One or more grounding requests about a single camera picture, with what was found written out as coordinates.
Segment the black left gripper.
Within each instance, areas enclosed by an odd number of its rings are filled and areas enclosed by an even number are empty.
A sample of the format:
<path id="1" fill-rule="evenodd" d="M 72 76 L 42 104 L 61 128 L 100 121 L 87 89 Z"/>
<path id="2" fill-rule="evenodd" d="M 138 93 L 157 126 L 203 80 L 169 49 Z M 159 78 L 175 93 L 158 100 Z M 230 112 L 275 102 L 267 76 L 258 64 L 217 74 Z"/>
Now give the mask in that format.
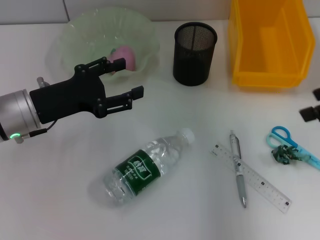
<path id="1" fill-rule="evenodd" d="M 120 95 L 106 97 L 100 76 L 126 69 L 126 60 L 111 62 L 102 57 L 78 65 L 72 78 L 29 92 L 41 124 L 47 124 L 79 112 L 96 117 L 131 110 L 133 101 L 144 97 L 144 87 L 138 86 Z"/>

